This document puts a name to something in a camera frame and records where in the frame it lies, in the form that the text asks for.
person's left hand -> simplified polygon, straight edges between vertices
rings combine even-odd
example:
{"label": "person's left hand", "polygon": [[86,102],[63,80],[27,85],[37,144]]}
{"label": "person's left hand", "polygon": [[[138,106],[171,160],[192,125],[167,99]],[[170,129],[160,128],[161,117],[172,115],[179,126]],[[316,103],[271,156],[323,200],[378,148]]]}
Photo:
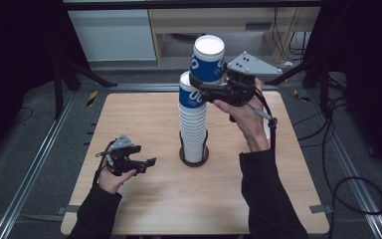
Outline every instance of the person's left hand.
{"label": "person's left hand", "polygon": [[103,169],[100,171],[98,178],[98,186],[110,194],[116,194],[119,188],[136,173],[136,170],[133,169],[124,173],[122,176],[115,176],[107,165],[106,159],[102,167]]}

blue printed cup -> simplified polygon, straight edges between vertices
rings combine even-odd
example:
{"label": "blue printed cup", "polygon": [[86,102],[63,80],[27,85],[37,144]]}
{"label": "blue printed cup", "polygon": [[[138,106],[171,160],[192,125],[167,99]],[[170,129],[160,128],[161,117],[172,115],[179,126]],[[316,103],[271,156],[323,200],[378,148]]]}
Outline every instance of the blue printed cup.
{"label": "blue printed cup", "polygon": [[187,114],[198,114],[206,109],[200,91],[191,86],[189,72],[183,73],[180,78],[179,103]]}
{"label": "blue printed cup", "polygon": [[222,39],[212,35],[199,37],[194,44],[190,73],[205,83],[220,84],[224,55],[225,44]]}

finger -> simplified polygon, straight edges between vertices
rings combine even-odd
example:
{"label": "finger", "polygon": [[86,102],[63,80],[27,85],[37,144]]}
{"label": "finger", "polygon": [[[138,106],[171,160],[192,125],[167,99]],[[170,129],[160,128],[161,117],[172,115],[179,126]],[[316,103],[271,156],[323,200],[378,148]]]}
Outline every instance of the finger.
{"label": "finger", "polygon": [[104,161],[101,163],[101,166],[102,167],[104,167],[104,166],[106,166],[107,165],[107,159],[106,159],[106,157],[104,158]]}
{"label": "finger", "polygon": [[133,175],[135,175],[135,173],[137,172],[137,170],[133,169],[133,170],[130,170],[126,173],[124,173],[120,178],[119,178],[119,181],[124,184],[127,180],[129,180]]}
{"label": "finger", "polygon": [[220,100],[215,100],[213,102],[213,105],[215,105],[217,108],[219,108],[222,112],[224,112],[226,114],[230,114],[231,111],[233,110],[231,105],[229,105],[225,102],[222,102]]}
{"label": "finger", "polygon": [[256,84],[256,88],[259,89],[260,91],[263,89],[263,83],[260,79],[258,78],[255,78],[254,79],[254,82]]}

wooden table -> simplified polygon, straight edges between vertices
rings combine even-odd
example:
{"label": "wooden table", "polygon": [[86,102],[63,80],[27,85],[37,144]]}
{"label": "wooden table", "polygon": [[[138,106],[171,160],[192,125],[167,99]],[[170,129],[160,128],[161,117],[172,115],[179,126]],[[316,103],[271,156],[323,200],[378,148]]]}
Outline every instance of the wooden table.
{"label": "wooden table", "polygon": [[[310,234],[328,231],[324,213],[312,214],[320,204],[305,160],[279,93],[264,93],[278,118],[277,165],[281,180],[302,225]],[[113,234],[198,235],[248,234],[248,205],[241,194],[238,154],[248,151],[229,116],[208,105],[208,161],[189,167],[179,158],[178,93],[111,94],[107,97],[95,134],[74,189],[70,205],[81,205],[90,191],[100,158],[96,153],[125,133],[140,153],[133,160],[157,157],[145,174],[127,181],[120,190]],[[71,233],[77,217],[68,212],[62,232]]]}

white cabinet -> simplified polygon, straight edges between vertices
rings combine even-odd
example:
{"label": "white cabinet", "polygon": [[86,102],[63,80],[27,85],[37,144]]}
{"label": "white cabinet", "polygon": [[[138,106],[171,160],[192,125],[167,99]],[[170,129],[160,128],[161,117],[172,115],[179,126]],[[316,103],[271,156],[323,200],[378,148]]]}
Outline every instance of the white cabinet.
{"label": "white cabinet", "polygon": [[69,15],[92,68],[131,61],[156,62],[147,10],[70,11]]}

